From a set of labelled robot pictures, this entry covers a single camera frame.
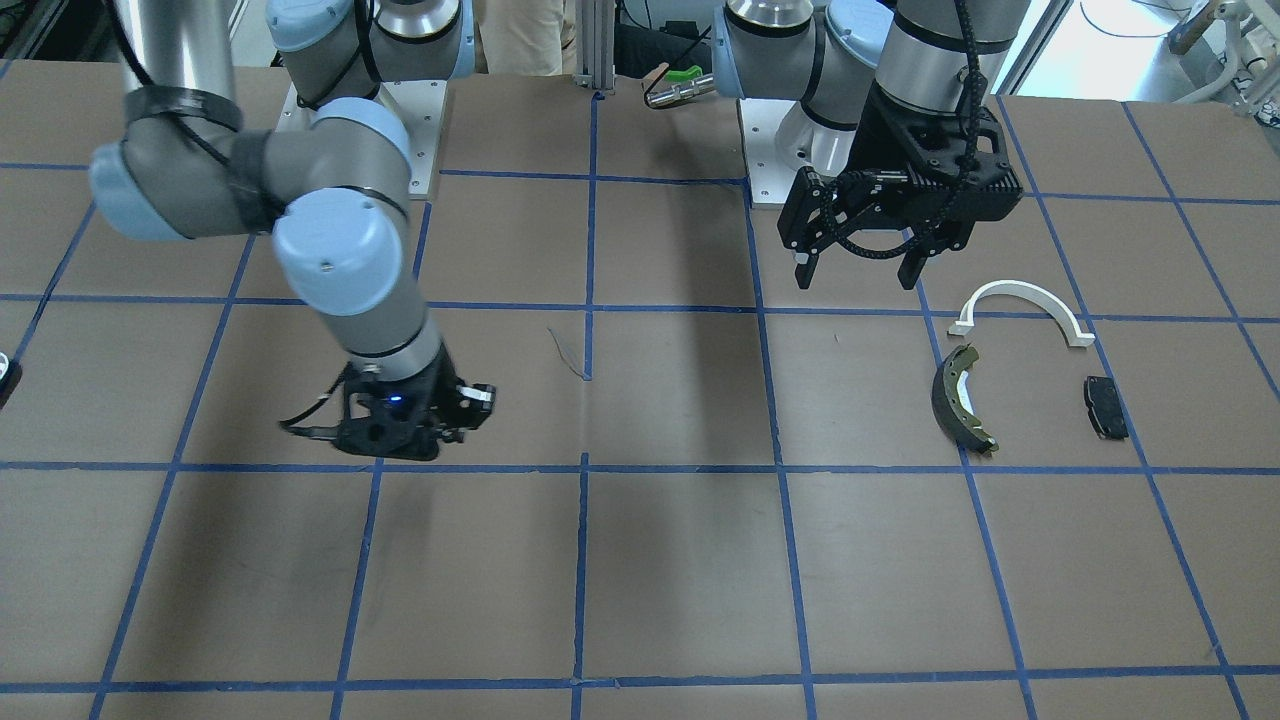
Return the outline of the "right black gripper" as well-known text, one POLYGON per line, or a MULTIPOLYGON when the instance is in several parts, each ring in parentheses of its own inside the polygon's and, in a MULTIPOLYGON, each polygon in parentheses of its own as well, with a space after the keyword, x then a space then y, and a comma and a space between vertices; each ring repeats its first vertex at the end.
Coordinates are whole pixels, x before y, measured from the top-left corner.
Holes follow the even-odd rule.
POLYGON ((403 380, 383 380, 349 363, 340 383, 343 409, 333 446, 369 457, 433 461, 443 443, 479 429, 497 401, 495 386, 458 378, 447 352, 403 380))

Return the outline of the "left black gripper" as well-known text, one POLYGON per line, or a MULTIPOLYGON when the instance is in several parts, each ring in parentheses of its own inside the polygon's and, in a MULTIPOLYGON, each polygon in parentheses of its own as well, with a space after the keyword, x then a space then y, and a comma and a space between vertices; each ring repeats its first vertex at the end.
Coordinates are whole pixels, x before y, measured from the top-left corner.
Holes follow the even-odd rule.
POLYGON ((800 290, 812 287, 818 259, 832 243, 852 252, 852 232, 905 229, 910 238, 899 283, 914 290, 931 258, 964 249, 975 224, 1002 220, 1024 195, 1004 131, 987 108, 925 113, 878 85, 863 108, 845 170, 832 181, 812 167, 795 173, 777 227, 795 254, 800 290))

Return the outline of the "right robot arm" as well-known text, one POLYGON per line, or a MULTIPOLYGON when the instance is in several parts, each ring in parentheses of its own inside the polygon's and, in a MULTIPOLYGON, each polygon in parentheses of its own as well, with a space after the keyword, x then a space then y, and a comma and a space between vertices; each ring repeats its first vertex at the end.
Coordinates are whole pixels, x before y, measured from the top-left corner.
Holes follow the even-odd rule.
POLYGON ((431 461, 493 413, 493 386, 460 379, 404 258, 416 155, 380 101, 399 81, 475 65, 468 1, 270 1, 268 32, 298 129, 248 129, 218 1, 108 1, 131 88, 125 132, 99 147, 90 186, 124 236, 184 241, 266 232, 294 293, 347 360, 340 419, 282 429, 346 454, 431 461))

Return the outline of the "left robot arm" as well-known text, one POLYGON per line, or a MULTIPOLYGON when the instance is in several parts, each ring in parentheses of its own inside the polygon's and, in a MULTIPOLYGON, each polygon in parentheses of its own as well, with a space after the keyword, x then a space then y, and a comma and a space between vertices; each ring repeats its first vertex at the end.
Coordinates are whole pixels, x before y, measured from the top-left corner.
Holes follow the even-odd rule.
POLYGON ((794 101, 850 141, 795 170, 777 228, 795 281, 812 286, 833 246, 899 259, 913 290, 925 264, 1001 222, 1024 188, 986 106, 1025 1, 726 1, 713 69, 727 97, 794 101))

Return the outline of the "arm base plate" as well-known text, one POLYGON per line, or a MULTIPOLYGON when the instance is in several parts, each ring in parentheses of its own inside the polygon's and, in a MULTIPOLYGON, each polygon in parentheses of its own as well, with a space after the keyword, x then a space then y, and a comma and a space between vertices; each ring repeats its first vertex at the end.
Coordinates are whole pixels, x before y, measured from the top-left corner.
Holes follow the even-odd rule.
POLYGON ((855 132, 813 120, 799 101, 741 99, 739 117, 751 202, 756 208, 782 208, 804 167, 814 167, 827 179, 846 167, 855 132))
POLYGON ((448 90, 445 79, 394 81, 381 85, 376 95, 376 101, 397 114, 408 133, 412 200, 433 201, 436 196, 448 90))

